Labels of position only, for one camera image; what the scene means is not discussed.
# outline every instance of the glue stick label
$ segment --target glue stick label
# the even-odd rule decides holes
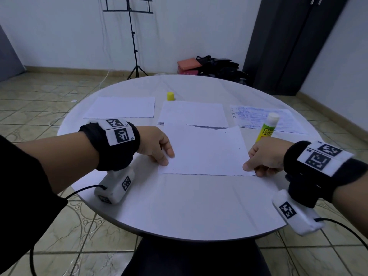
[[[260,130],[260,134],[258,135],[257,139],[255,140],[255,142],[259,141],[261,138],[267,137],[267,136],[271,136],[272,133],[274,132],[275,127],[269,127],[266,124],[263,124],[261,130]]]

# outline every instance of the hand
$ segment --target hand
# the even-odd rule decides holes
[[[258,177],[282,171],[285,153],[292,145],[292,142],[279,138],[261,138],[249,150],[250,159],[244,163],[243,170],[254,170]]]
[[[161,166],[167,166],[168,160],[162,152],[163,148],[170,158],[175,157],[174,150],[166,134],[154,126],[137,126],[140,135],[138,153],[149,156]]]

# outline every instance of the black metal stand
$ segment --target black metal stand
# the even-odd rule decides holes
[[[136,43],[134,41],[134,34],[136,32],[133,32],[133,26],[132,26],[132,18],[130,13],[131,12],[140,12],[140,13],[150,13],[153,14],[153,12],[150,11],[150,2],[152,2],[152,0],[140,0],[140,1],[146,1],[148,2],[148,12],[145,11],[134,11],[132,10],[131,6],[130,6],[130,1],[126,0],[126,10],[125,9],[119,9],[119,10],[109,10],[108,9],[108,0],[106,0],[106,10],[104,10],[104,12],[128,12],[129,13],[129,21],[130,21],[130,30],[132,32],[132,39],[133,39],[133,48],[134,48],[134,58],[136,59],[136,66],[134,67],[134,69],[132,70],[132,72],[129,74],[128,79],[132,79],[131,76],[134,73],[134,71],[136,71],[136,78],[139,78],[139,70],[141,70],[146,76],[148,76],[148,74],[138,65],[138,60],[137,60],[137,52],[138,50],[136,50]]]

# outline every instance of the stack of paper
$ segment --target stack of paper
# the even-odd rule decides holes
[[[158,125],[185,124],[213,129],[228,128],[222,104],[165,101]]]
[[[175,157],[159,173],[251,176],[242,169],[249,160],[248,150],[238,126],[209,130],[186,125],[166,124],[163,131],[170,139]]]
[[[242,128],[261,129],[270,112],[280,115],[275,131],[307,134],[288,109],[230,106],[235,123]]]
[[[152,118],[154,97],[97,97],[83,118]]]

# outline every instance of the wall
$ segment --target wall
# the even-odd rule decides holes
[[[242,69],[260,1],[153,0],[153,15],[132,14],[139,64],[173,73],[178,60],[212,55]],[[146,9],[138,2],[131,7]],[[104,0],[0,0],[0,23],[24,65],[131,70],[128,13],[102,13],[101,5]],[[125,0],[113,5],[126,9]]]
[[[368,131],[368,0],[349,0],[301,92]]]

